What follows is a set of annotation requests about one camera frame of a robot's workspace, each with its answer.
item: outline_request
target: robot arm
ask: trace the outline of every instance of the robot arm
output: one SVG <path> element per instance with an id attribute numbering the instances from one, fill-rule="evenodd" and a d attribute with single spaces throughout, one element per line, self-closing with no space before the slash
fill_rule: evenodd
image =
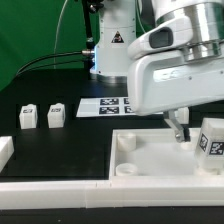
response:
<path id="1" fill-rule="evenodd" d="M 223 1 L 152 5 L 157 27 L 128 48 L 130 103 L 138 115 L 168 111 L 167 123 L 182 133 L 170 111 L 224 99 Z"/>

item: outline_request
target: green wall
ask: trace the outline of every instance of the green wall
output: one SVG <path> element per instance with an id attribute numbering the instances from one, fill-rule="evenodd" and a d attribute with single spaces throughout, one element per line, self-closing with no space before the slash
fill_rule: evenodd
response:
<path id="1" fill-rule="evenodd" d="M 54 52 L 56 28 L 64 2 L 0 0 L 0 90 L 11 82 L 22 65 Z M 93 35 L 98 39 L 97 15 L 91 15 L 91 22 Z M 69 0 L 61 23 L 57 52 L 82 50 L 85 39 L 81 0 Z M 57 68 L 82 66 L 74 63 Z"/>

